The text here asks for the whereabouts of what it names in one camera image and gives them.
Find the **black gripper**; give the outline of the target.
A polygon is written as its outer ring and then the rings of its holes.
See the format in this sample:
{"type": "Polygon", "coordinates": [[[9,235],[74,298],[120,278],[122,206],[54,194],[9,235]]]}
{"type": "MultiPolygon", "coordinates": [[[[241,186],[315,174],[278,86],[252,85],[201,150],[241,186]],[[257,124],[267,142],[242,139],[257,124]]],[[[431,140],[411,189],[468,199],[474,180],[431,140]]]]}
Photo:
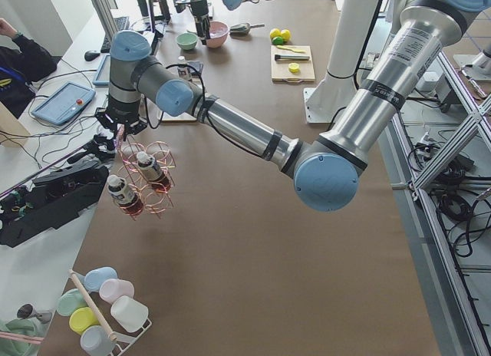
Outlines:
{"type": "Polygon", "coordinates": [[[111,107],[99,107],[95,117],[103,128],[110,130],[114,136],[120,135],[125,141],[128,135],[136,135],[147,128],[147,122],[139,115],[138,110],[120,111],[111,107]]]}
{"type": "Polygon", "coordinates": [[[198,15],[194,17],[196,34],[203,45],[210,39],[210,20],[208,15],[198,15]]]}

